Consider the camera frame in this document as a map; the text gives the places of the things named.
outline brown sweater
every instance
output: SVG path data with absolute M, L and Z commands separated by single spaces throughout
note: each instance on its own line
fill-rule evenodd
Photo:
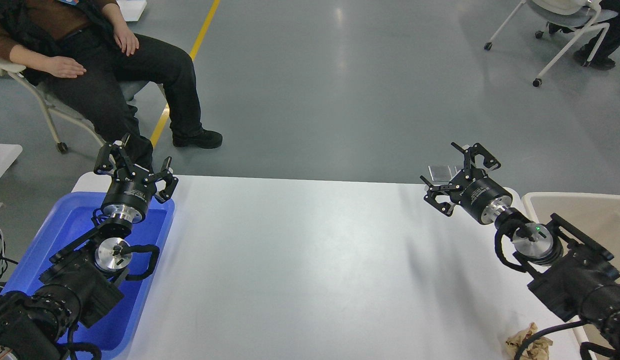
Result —
M 94 2 L 98 9 L 102 9 L 106 4 L 117 3 L 116 0 L 88 1 Z M 83 11 L 59 0 L 26 0 L 25 3 L 32 23 L 48 32 L 56 41 L 90 25 L 90 20 Z M 0 23 L 0 58 L 9 60 L 10 51 L 17 44 L 19 42 L 13 39 Z

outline seated person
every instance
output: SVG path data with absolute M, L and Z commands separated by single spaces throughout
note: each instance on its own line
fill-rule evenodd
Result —
M 618 15 L 605 21 L 606 23 L 610 24 L 610 27 L 608 28 L 607 34 L 605 34 L 605 37 L 603 38 L 603 41 L 601 42 L 598 50 L 596 50 L 596 54 L 592 58 L 589 66 L 598 70 L 610 70 L 615 67 L 616 63 L 609 56 L 614 53 L 615 50 L 617 50 L 620 46 L 620 0 L 601 0 L 600 5 L 601 9 L 615 11 L 618 13 Z M 567 27 L 562 27 L 551 23 L 549 27 L 550 34 L 554 34 L 557 31 L 562 31 L 564 33 L 572 32 L 572 30 Z M 588 57 L 595 44 L 597 43 L 600 35 L 601 32 L 599 32 L 598 35 L 590 39 L 589 43 L 582 46 L 582 48 L 580 48 L 579 50 L 575 51 L 574 59 L 578 63 L 583 64 L 586 60 L 588 60 Z
M 152 169 L 152 143 L 121 93 L 118 81 L 163 84 L 176 147 L 221 146 L 205 130 L 191 57 L 158 39 L 134 34 L 116 0 L 0 0 L 0 58 L 26 66 L 32 84 L 45 82 L 80 112 L 107 142 L 131 136 L 132 161 Z

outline concrete floor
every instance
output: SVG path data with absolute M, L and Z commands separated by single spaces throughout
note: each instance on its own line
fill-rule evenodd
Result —
M 189 51 L 212 0 L 150 0 L 131 28 Z M 176 174 L 419 183 L 429 165 L 458 165 L 450 146 L 480 142 L 491 174 L 528 192 L 620 195 L 620 49 L 616 68 L 583 68 L 572 50 L 532 87 L 570 39 L 535 39 L 543 19 L 523 8 L 484 43 L 515 0 L 221 0 L 195 59 L 204 127 L 214 150 L 174 148 L 169 129 L 155 167 Z M 580 39 L 576 50 L 589 37 Z M 136 96 L 150 136 L 165 101 Z M 0 144 L 23 152 L 0 179 L 0 226 L 19 260 L 54 203 L 91 171 L 98 146 L 58 122 L 56 151 L 32 96 L 0 78 Z

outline yellow floor line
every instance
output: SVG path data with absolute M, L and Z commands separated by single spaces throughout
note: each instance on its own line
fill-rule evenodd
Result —
M 210 27 L 210 23 L 212 23 L 212 18 L 214 18 L 217 8 L 219 7 L 220 0 L 214 0 L 212 6 L 210 7 L 210 11 L 207 12 L 207 16 L 205 17 L 205 21 L 203 22 L 203 26 L 201 26 L 201 30 L 198 32 L 196 36 L 196 40 L 194 41 L 194 45 L 192 45 L 192 50 L 190 50 L 189 55 L 194 61 L 195 57 L 197 57 L 197 53 L 199 52 L 199 48 L 201 47 L 201 43 L 203 43 L 203 38 L 206 37 L 206 33 L 208 32 L 208 28 Z M 161 133 L 164 131 L 166 127 L 166 123 L 168 122 L 168 117 L 170 116 L 170 108 L 168 104 L 163 108 L 163 112 L 161 113 L 161 117 L 159 118 L 159 122 L 154 127 L 154 131 L 152 132 L 152 136 L 150 136 L 150 142 L 153 147 L 157 146 L 157 142 L 159 141 L 159 137 L 161 137 Z

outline office chair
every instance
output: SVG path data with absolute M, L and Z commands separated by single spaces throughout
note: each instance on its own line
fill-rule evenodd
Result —
M 490 51 L 490 49 L 492 49 L 493 41 L 497 35 L 499 35 L 505 25 L 524 4 L 528 4 L 534 13 L 547 21 L 545 24 L 546 30 L 548 30 L 550 23 L 573 30 L 574 36 L 572 39 L 570 39 L 570 41 L 559 51 L 559 53 L 557 53 L 557 55 L 555 55 L 555 57 L 553 57 L 552 60 L 550 60 L 548 64 L 546 64 L 546 66 L 536 76 L 536 79 L 532 82 L 532 86 L 540 87 L 542 83 L 541 78 L 543 75 L 545 75 L 545 73 L 552 68 L 557 60 L 559 60 L 559 58 L 565 54 L 566 51 L 568 51 L 568 49 L 583 34 L 602 30 L 601 36 L 598 37 L 598 41 L 596 42 L 594 48 L 592 48 L 588 59 L 581 64 L 582 66 L 589 66 L 594 55 L 599 49 L 603 38 L 608 32 L 608 27 L 610 26 L 609 23 L 603 21 L 610 20 L 618 15 L 616 11 L 607 9 L 602 10 L 600 2 L 601 0 L 521 0 L 521 2 L 516 5 L 514 10 L 512 10 L 506 20 L 502 23 L 499 29 L 497 29 L 488 42 L 485 43 L 483 48 L 486 51 Z M 534 34 L 534 37 L 541 39 L 543 34 L 543 31 L 539 30 Z
M 41 111 L 43 112 L 43 116 L 45 117 L 45 121 L 47 122 L 47 126 L 50 129 L 50 133 L 52 134 L 52 138 L 54 142 L 56 142 L 56 149 L 59 153 L 68 152 L 68 145 L 65 142 L 61 141 L 59 138 L 59 133 L 57 132 L 57 128 L 55 124 L 52 122 L 52 116 L 55 114 L 59 116 L 61 119 L 69 121 L 77 126 L 80 126 L 87 132 L 89 132 L 92 137 L 94 137 L 95 141 L 99 144 L 99 147 L 104 145 L 105 141 L 102 139 L 93 129 L 92 123 L 86 119 L 82 114 L 72 109 L 68 105 L 65 105 L 61 100 L 56 98 L 49 91 L 46 85 L 41 82 L 37 86 L 33 86 L 24 78 L 21 74 L 22 71 L 26 69 L 26 66 L 21 64 L 15 64 L 10 61 L 6 61 L 4 59 L 0 59 L 0 76 L 4 76 L 8 74 L 12 79 L 15 79 L 19 84 L 24 86 L 32 95 L 35 96 Z M 132 101 L 137 92 L 143 89 L 148 84 L 147 80 L 139 80 L 139 81 L 120 81 L 119 85 L 121 86 L 121 91 L 125 96 L 126 101 Z M 161 93 L 164 94 L 164 89 L 161 84 L 157 84 Z

